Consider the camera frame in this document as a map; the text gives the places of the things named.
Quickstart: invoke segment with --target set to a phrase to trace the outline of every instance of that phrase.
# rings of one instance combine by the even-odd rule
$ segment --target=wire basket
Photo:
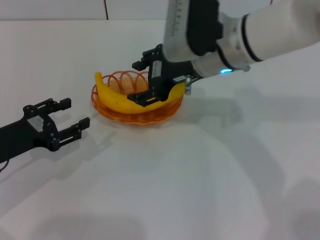
[[[135,71],[116,71],[112,75],[103,77],[103,79],[107,80],[105,81],[105,84],[108,87],[126,96],[147,91],[149,89],[147,78],[148,72],[138,73]],[[182,95],[180,98],[169,102],[167,105],[152,111],[137,114],[124,114],[114,111],[101,103],[96,85],[94,85],[91,91],[92,104],[101,115],[113,121],[138,126],[161,123],[169,119],[175,115],[179,109],[183,98],[184,96]]]

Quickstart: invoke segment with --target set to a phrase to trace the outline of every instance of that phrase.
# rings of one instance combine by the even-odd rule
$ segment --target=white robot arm
[[[280,0],[241,18],[219,12],[218,0],[169,0],[163,45],[132,67],[149,67],[149,91],[129,95],[141,106],[166,101],[171,89],[320,42],[320,0]]]

